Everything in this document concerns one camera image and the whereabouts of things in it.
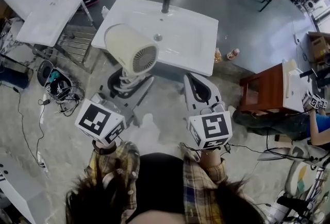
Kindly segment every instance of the person in blue shirt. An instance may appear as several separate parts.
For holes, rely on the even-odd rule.
[[[233,106],[228,111],[234,122],[243,125],[248,132],[259,135],[286,134],[292,140],[302,140],[310,137],[311,144],[330,150],[330,116],[326,116],[324,109],[315,109],[308,113],[288,115],[270,113],[255,115],[241,112]]]

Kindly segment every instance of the blue shirt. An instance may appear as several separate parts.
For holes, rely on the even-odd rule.
[[[330,128],[330,116],[323,116],[316,114],[316,123],[318,125],[319,132],[325,131]],[[310,137],[310,126],[307,126],[307,137]]]

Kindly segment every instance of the sink drain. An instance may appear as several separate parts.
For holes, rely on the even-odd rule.
[[[154,35],[154,40],[156,41],[156,42],[159,42],[159,41],[161,41],[163,39],[163,37],[160,35],[160,34],[156,34],[156,35]]]

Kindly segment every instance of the white sink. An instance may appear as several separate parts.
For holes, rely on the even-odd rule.
[[[186,9],[145,0],[116,0],[97,31],[92,46],[105,49],[104,33],[114,24],[127,24],[159,48],[159,62],[211,76],[218,20]]]

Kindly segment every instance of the white shoe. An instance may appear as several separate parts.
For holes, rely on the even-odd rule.
[[[229,105],[228,106],[228,111],[230,113],[230,116],[233,118],[233,114],[236,111],[236,109],[232,105]]]

